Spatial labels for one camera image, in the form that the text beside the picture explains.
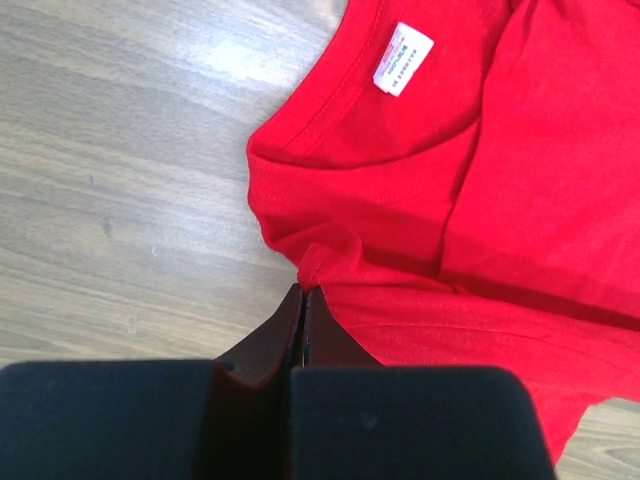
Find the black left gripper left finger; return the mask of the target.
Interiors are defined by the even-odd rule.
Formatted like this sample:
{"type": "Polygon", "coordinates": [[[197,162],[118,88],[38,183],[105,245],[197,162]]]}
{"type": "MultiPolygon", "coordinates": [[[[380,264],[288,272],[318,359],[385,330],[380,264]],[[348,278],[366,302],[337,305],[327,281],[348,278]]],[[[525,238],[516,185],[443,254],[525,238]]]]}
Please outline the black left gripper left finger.
{"type": "Polygon", "coordinates": [[[303,293],[214,359],[1,371],[5,479],[278,479],[303,293]]]}

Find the red t shirt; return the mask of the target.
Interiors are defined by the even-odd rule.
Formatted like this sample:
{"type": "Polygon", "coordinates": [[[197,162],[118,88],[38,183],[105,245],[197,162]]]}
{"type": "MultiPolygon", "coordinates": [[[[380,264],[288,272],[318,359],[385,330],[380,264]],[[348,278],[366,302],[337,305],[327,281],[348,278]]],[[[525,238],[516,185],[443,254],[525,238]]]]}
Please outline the red t shirt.
{"type": "Polygon", "coordinates": [[[351,1],[249,139],[265,243],[387,365],[496,365],[553,460],[639,398],[639,5],[351,1]]]}

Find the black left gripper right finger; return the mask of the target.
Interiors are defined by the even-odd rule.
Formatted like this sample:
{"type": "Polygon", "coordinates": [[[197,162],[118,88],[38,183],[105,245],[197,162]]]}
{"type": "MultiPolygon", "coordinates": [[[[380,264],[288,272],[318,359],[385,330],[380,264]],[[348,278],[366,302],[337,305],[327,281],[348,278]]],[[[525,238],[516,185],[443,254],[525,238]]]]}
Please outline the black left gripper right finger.
{"type": "Polygon", "coordinates": [[[531,397],[486,366],[385,367],[311,290],[290,374],[294,479],[551,479],[531,397]]]}

